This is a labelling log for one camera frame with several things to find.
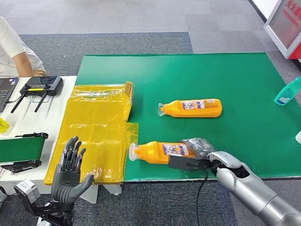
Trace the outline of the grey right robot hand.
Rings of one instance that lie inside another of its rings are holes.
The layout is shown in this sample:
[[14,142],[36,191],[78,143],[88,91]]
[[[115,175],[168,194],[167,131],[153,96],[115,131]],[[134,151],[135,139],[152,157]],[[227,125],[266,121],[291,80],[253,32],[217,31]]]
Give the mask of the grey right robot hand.
[[202,137],[183,139],[180,142],[185,144],[188,149],[197,157],[207,158],[210,153],[217,151],[207,140]]

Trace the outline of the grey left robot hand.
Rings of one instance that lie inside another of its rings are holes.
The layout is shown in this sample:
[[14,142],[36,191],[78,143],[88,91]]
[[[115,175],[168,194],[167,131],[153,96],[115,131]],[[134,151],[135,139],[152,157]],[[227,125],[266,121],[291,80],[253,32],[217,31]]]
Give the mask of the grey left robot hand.
[[80,182],[81,166],[86,149],[80,150],[78,136],[70,138],[63,149],[56,166],[51,185],[51,197],[63,204],[73,204],[88,190],[94,181],[94,174],[86,175]]

